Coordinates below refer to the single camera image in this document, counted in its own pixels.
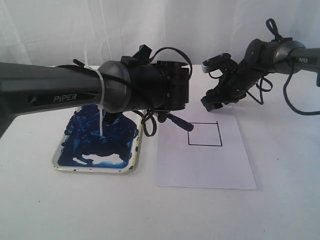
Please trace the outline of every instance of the sheet of paper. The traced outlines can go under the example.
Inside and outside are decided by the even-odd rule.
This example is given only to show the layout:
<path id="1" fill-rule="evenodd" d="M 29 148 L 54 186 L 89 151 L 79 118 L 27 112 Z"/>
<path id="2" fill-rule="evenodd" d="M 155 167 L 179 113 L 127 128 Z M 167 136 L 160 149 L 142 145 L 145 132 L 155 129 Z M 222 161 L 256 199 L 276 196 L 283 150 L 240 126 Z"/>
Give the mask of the sheet of paper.
<path id="1" fill-rule="evenodd" d="M 159 124 L 156 184 L 161 187 L 257 188 L 232 106 L 207 112 L 200 101 L 173 114 L 194 124 L 187 132 Z"/>

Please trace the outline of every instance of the piper logo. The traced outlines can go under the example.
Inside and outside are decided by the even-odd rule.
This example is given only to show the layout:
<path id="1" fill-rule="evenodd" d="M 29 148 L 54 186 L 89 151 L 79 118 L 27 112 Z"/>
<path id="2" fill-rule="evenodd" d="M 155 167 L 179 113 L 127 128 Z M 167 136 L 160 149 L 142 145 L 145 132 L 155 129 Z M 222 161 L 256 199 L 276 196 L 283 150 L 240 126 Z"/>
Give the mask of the piper logo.
<path id="1" fill-rule="evenodd" d="M 300 63 L 303 63 L 303 64 L 307 64 L 307 63 L 308 63 L 308 58 L 300 57 L 300 58 L 299 58 L 299 62 L 300 62 Z"/>
<path id="2" fill-rule="evenodd" d="M 77 100 L 77 94 L 57 95 L 53 97 L 53 103 L 63 103 L 67 101 Z"/>

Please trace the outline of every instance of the blue paint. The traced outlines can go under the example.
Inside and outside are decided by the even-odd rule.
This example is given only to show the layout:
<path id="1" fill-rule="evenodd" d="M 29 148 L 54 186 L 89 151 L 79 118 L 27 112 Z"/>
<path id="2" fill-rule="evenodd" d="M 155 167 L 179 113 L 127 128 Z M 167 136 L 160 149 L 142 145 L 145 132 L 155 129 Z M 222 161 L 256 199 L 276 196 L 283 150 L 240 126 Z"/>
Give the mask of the blue paint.
<path id="1" fill-rule="evenodd" d="M 61 144 L 63 149 L 57 162 L 60 166 L 122 169 L 128 165 L 133 140 L 139 132 L 137 125 L 120 114 L 113 124 L 103 123 L 103 136 L 100 136 L 99 119 L 97 105 L 83 106 L 79 112 L 74 112 L 64 131 L 67 137 Z M 117 154 L 123 162 L 94 164 L 92 159 L 83 157 L 91 154 L 99 157 Z"/>

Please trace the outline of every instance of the drawn square outline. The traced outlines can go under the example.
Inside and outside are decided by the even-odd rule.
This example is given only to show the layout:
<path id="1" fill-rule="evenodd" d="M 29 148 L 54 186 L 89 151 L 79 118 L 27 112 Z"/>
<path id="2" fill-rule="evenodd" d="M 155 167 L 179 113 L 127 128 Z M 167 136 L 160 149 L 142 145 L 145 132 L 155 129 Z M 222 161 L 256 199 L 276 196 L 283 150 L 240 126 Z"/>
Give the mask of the drawn square outline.
<path id="1" fill-rule="evenodd" d="M 187 134 L 188 134 L 188 145 L 189 146 L 208 146 L 208 147 L 222 147 L 223 146 L 218 121 L 216 121 L 216 122 L 190 122 L 190 123 L 191 124 L 211 124 L 211 125 L 216 125 L 216 127 L 218 129 L 218 133 L 219 133 L 220 145 L 215 145 L 215 144 L 190 144 L 190 136 L 189 136 L 189 132 L 187 132 Z"/>

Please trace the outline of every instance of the white backdrop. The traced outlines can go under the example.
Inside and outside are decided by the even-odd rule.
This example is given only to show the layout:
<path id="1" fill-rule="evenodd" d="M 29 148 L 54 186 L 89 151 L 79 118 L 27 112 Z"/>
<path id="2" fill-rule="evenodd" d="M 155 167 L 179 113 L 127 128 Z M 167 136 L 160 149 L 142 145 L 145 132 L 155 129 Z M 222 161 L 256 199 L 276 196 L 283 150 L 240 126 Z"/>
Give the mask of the white backdrop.
<path id="1" fill-rule="evenodd" d="M 319 0 L 0 0 L 0 61 L 34 65 L 100 65 L 176 47 L 194 64 L 228 52 L 239 61 L 255 38 L 270 41 L 274 18 L 281 35 L 320 47 Z M 181 60 L 166 51 L 162 60 Z"/>

